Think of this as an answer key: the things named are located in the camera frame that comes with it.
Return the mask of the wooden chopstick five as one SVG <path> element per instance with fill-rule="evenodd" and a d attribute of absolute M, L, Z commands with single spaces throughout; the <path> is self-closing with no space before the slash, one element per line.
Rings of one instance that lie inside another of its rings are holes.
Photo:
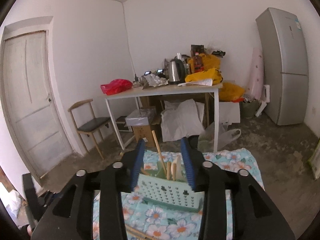
<path fill-rule="evenodd" d="M 153 238 L 145 233 L 143 233 L 142 231 L 139 231 L 137 229 L 134 229 L 128 225 L 125 225 L 126 231 L 133 235 L 134 237 L 136 237 L 137 239 L 148 239 L 148 240 L 156 240 L 156 238 Z"/>

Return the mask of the wooden chopstick four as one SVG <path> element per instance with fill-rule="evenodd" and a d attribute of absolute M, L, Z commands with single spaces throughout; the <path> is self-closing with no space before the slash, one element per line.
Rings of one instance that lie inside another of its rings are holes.
<path fill-rule="evenodd" d="M 152 132 L 152 136 L 153 136 L 156 148 L 157 148 L 157 152 L 158 152 L 158 155 L 159 155 L 159 158 L 160 158 L 160 162 L 162 164 L 165 176 L 167 176 L 167 166 L 166 166 L 166 164 L 165 164 L 165 162 L 163 160 L 163 156 L 162 156 L 162 152 L 161 152 L 158 140 L 157 140 L 156 132 L 154 130 L 152 130 L 151 132 Z"/>

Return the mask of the wooden chopstick three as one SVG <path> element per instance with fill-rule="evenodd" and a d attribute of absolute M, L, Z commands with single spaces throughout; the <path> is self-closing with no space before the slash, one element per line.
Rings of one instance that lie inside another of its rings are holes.
<path fill-rule="evenodd" d="M 167 162 L 167 180 L 171 179 L 171 162 Z"/>

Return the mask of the floral blue tablecloth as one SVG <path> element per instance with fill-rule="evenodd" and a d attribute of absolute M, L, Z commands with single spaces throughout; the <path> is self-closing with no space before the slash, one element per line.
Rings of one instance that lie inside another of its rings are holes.
<path fill-rule="evenodd" d="M 144 170 L 131 193 L 121 193 L 128 239 L 198 239 L 204 194 L 187 184 L 178 152 L 144 153 Z"/>

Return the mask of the wooden chair black seat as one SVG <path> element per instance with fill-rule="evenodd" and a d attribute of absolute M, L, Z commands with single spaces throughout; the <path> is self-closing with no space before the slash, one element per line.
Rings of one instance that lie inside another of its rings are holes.
<path fill-rule="evenodd" d="M 89 150 L 88 150 L 88 148 L 87 148 L 87 146 L 81 136 L 82 134 L 86 135 L 87 137 L 89 137 L 93 140 L 93 143 L 94 143 L 94 146 L 95 146 L 97 152 L 99 153 L 100 157 L 104 160 L 103 152 L 100 149 L 99 144 L 94 136 L 95 132 L 99 133 L 99 135 L 102 139 L 102 142 L 104 142 L 104 137 L 102 135 L 101 129 L 103 127 L 112 128 L 112 133 L 115 137 L 116 143 L 118 145 L 120 145 L 120 143 L 117 138 L 116 130 L 115 130 L 114 126 L 112 125 L 111 118 L 107 117 L 107 116 L 96 117 L 93 106 L 92 106 L 92 102 L 93 102 L 93 99 L 86 99 L 86 100 L 78 101 L 78 102 L 74 103 L 73 105 L 71 105 L 71 107 L 69 107 L 68 112 L 71 115 L 71 119 L 72 119 L 72 122 L 74 124 L 75 129 L 76 129 L 76 132 L 77 132 L 79 139 L 80 139 L 84 149 L 86 150 L 86 152 L 89 153 Z M 73 111 L 77 108 L 80 108 L 80 107 L 86 105 L 86 104 L 89 105 L 92 119 L 89 120 L 88 122 L 82 124 L 81 126 L 78 126 L 76 123 Z"/>

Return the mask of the green rice bag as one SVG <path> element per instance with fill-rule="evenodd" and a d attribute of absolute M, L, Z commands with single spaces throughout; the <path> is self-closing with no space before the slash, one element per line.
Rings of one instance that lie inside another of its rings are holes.
<path fill-rule="evenodd" d="M 316 146 L 316 149 L 310 159 L 308 160 L 308 163 L 311 167 L 313 177 L 315 180 L 320 178 L 320 140 L 318 141 L 318 144 Z"/>

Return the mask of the mint green utensil caddy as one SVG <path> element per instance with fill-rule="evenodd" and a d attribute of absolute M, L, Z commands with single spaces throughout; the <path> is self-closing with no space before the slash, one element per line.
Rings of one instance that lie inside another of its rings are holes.
<path fill-rule="evenodd" d="M 143 165 L 137 187 L 148 201 L 156 204 L 189 212 L 200 210 L 203 194 L 194 192 L 184 181 L 167 180 L 160 162 Z"/>

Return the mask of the white panel door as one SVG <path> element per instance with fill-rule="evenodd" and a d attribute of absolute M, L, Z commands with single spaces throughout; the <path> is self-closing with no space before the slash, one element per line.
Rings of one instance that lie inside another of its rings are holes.
<path fill-rule="evenodd" d="M 3 81 L 13 132 L 29 165 L 41 178 L 72 152 L 52 96 L 45 31 L 4 42 Z"/>

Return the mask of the cardboard box under table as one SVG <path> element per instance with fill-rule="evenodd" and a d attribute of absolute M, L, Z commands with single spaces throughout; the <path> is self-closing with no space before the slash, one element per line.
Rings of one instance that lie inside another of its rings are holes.
<path fill-rule="evenodd" d="M 136 142 L 138 142 L 140 139 L 143 139 L 145 141 L 146 147 L 156 147 L 152 131 L 155 132 L 157 139 L 161 137 L 160 124 L 133 126 L 132 129 L 135 135 Z"/>

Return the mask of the clear plastic bag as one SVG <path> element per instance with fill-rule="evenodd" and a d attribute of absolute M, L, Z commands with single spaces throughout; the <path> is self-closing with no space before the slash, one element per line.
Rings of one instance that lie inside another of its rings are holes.
<path fill-rule="evenodd" d="M 228 130 L 228 124 L 219 124 L 217 135 L 217 146 L 215 147 L 215 124 L 210 124 L 198 137 L 197 149 L 202 152 L 217 152 L 233 141 L 236 141 L 241 135 L 241 129 Z"/>

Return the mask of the grey foil wrapped box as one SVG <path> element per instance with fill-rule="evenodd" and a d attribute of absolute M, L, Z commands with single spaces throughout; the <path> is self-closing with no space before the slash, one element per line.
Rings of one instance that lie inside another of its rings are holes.
<path fill-rule="evenodd" d="M 155 116 L 155 108 L 135 109 L 125 118 L 125 122 L 127 126 L 146 126 L 152 123 Z"/>

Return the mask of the white sack under table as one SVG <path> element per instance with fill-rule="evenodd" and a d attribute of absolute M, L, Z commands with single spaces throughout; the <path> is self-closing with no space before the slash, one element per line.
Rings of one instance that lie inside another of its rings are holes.
<path fill-rule="evenodd" d="M 161 131 L 164 142 L 200 135 L 204 131 L 204 103 L 193 99 L 182 102 L 164 102 L 161 112 Z"/>

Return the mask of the red plastic bag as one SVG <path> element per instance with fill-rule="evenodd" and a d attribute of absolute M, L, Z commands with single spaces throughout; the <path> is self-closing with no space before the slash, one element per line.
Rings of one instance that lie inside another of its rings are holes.
<path fill-rule="evenodd" d="M 101 85 L 101 91 L 106 95 L 119 94 L 133 87 L 133 83 L 125 79 L 115 79 L 108 84 Z"/>

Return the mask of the yellow bag under table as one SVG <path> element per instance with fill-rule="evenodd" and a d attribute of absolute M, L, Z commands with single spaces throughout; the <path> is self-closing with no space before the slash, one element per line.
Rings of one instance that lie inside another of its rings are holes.
<path fill-rule="evenodd" d="M 222 88 L 219 89 L 219 100 L 223 102 L 237 101 L 245 93 L 245 89 L 230 82 L 223 82 Z"/>

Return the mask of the pink rolled mat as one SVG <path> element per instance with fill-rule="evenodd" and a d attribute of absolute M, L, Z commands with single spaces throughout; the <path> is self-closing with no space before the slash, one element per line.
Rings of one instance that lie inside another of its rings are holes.
<path fill-rule="evenodd" d="M 263 54 L 259 48 L 253 48 L 251 68 L 246 92 L 256 100 L 260 100 L 264 84 Z"/>

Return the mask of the white side table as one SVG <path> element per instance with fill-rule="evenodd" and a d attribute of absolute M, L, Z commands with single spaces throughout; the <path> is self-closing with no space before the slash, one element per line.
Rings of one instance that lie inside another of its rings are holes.
<path fill-rule="evenodd" d="M 114 94 L 114 95 L 106 95 L 105 94 L 105 102 L 107 105 L 107 110 L 110 115 L 112 125 L 116 132 L 117 139 L 120 143 L 120 147 L 122 151 L 126 150 L 126 147 L 133 141 L 135 138 L 132 136 L 128 141 L 123 142 L 122 137 L 120 135 L 119 129 L 116 124 L 116 119 L 114 118 L 114 114 L 112 113 L 112 109 L 110 107 L 110 100 L 118 100 L 118 99 L 130 99 L 134 98 L 136 102 L 137 109 L 140 108 L 139 98 L 144 96 L 159 96 L 159 95 L 178 95 L 178 94 L 209 94 L 214 99 L 214 152 L 217 152 L 218 146 L 218 138 L 219 138 L 219 89 L 222 88 L 222 83 L 213 85 L 213 86 L 203 86 L 203 85 L 191 85 L 191 86 L 178 86 L 178 85 L 166 85 L 161 87 L 153 87 L 143 89 L 143 87 L 136 87 L 126 90 L 124 92 Z"/>

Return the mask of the yellow bag on table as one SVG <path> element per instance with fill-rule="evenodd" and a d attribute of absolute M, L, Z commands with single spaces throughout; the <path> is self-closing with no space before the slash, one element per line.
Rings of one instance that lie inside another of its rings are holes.
<path fill-rule="evenodd" d="M 190 74 L 185 77 L 185 82 L 212 79 L 213 85 L 220 84 L 223 81 L 223 77 L 220 72 L 220 58 L 212 54 L 209 55 L 204 53 L 201 53 L 199 57 L 203 63 L 203 67 L 200 68 L 202 71 L 196 72 L 194 58 L 190 58 L 188 60 Z"/>

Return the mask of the steel electric kettle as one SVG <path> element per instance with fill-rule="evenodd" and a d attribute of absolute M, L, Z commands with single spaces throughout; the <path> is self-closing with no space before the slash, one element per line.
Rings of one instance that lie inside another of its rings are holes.
<path fill-rule="evenodd" d="M 178 85 L 185 82 L 185 68 L 180 59 L 173 59 L 169 62 L 169 84 Z"/>

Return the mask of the silver refrigerator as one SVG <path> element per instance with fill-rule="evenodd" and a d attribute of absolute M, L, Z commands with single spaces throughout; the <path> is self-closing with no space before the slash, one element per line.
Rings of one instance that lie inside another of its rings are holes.
<path fill-rule="evenodd" d="M 296 15 L 267 8 L 256 18 L 270 87 L 266 114 L 279 126 L 303 123 L 309 96 L 305 38 Z"/>

